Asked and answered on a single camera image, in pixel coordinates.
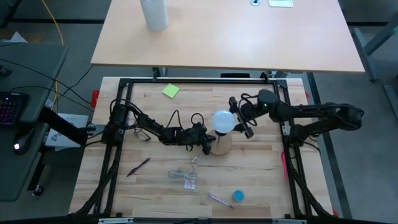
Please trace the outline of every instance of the gray desk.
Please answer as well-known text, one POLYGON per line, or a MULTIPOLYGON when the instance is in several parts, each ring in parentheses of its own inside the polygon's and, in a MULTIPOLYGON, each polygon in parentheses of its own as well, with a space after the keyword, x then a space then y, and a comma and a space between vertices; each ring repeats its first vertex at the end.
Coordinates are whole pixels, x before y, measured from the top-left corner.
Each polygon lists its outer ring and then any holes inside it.
MULTIPOLYGON (((51 88, 54 81, 38 73, 22 68, 18 65, 3 62, 1 59, 42 72, 51 78, 56 78, 62 67, 67 53, 66 47, 57 45, 17 44, 0 47, 0 64, 12 70, 6 78, 0 78, 0 91, 9 91, 18 86, 42 86, 51 88)), ((30 149, 24 155, 15 155, 12 144, 15 128, 0 128, 0 201, 15 201, 18 199, 27 176, 42 145, 42 140, 49 126, 36 123, 49 90, 41 88, 21 88, 16 90, 29 94, 29 102, 21 116, 22 123, 34 123, 34 136, 30 149)))

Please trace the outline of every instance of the floor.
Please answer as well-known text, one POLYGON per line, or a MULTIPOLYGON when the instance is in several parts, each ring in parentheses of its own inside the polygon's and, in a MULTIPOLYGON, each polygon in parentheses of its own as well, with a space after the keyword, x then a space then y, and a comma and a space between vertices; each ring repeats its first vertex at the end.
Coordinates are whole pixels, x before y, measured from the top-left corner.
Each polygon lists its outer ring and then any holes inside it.
MULTIPOLYGON (((51 0, 48 5, 59 19, 104 19, 111 0, 51 0)), ((349 21, 387 21, 398 9, 397 1, 346 0, 343 1, 349 21)), ((49 18, 40 0, 23 1, 16 18, 49 18)), ((60 24, 69 53, 59 80, 67 85, 74 84, 90 67, 101 24, 60 24)), ((58 32, 53 24, 10 23, 7 28, 28 31, 44 31, 44 44, 60 44, 58 32)), ((361 27, 365 38, 371 39, 380 27, 361 27)), ((396 83, 398 73, 398 36, 389 39, 372 58, 375 60, 381 83, 396 83)), ((170 69, 171 77, 218 77, 224 70, 170 69)), ((261 71, 250 71, 258 77, 261 71)), ((82 97, 90 99, 92 90, 100 87, 102 77, 126 76, 149 77, 149 68, 93 67, 87 77, 75 87, 82 97)), ((308 92, 308 80, 301 77, 308 92)), ((322 102, 350 103, 365 110, 363 127, 359 131, 333 131, 331 137, 335 147, 340 171, 348 195, 353 218, 379 222, 398 223, 398 172, 396 158, 396 136, 398 121, 380 83, 371 83, 366 75, 316 73, 318 90, 322 102)), ((77 97, 70 98, 81 102, 77 97)), ((87 114, 92 112, 62 99, 59 112, 87 114)), ((333 206, 340 211, 330 165, 326 153, 322 162, 333 206)), ((0 220, 49 217, 68 212, 78 167, 48 167, 41 182, 45 193, 40 198, 23 192, 14 203, 0 203, 0 220)))

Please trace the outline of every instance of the black pen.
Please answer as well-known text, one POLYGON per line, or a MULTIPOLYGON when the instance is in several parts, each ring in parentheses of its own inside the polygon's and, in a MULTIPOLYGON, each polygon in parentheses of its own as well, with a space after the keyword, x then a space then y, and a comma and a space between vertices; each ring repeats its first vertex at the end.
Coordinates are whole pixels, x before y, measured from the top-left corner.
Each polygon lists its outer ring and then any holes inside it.
POLYGON ((146 159, 144 162, 141 162, 136 168, 132 169, 130 173, 126 176, 130 176, 131 174, 135 173, 140 167, 142 167, 145 163, 147 163, 150 160, 150 158, 146 159))

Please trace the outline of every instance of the computer mouse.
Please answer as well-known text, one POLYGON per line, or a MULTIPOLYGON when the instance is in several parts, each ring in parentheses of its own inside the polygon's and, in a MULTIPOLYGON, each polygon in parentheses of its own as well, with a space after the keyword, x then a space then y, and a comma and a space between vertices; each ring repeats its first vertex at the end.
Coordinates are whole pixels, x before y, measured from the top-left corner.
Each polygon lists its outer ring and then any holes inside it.
POLYGON ((29 128, 27 131, 17 134, 14 140, 14 147, 13 147, 14 153, 17 155, 25 154, 30 148, 32 137, 33 137, 33 128, 29 128))

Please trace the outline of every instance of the pen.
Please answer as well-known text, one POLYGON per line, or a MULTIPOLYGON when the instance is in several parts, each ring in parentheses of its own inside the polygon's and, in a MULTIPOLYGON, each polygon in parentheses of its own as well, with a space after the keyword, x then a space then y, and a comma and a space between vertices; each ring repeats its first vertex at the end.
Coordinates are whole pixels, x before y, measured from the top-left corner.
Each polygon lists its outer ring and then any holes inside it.
POLYGON ((150 160, 150 158, 144 160, 144 162, 141 162, 141 164, 139 164, 136 168, 132 169, 129 174, 126 176, 130 176, 131 174, 135 173, 140 167, 142 167, 145 163, 147 163, 150 160))
POLYGON ((212 195, 212 194, 210 194, 210 193, 209 193, 209 197, 211 197, 212 199, 214 199, 214 200, 216 200, 216 201, 218 201, 218 202, 223 203, 224 205, 228 206, 229 208, 234 208, 232 205, 230 205, 230 204, 224 202, 223 200, 219 199, 218 197, 216 197, 216 196, 214 196, 214 195, 212 195))

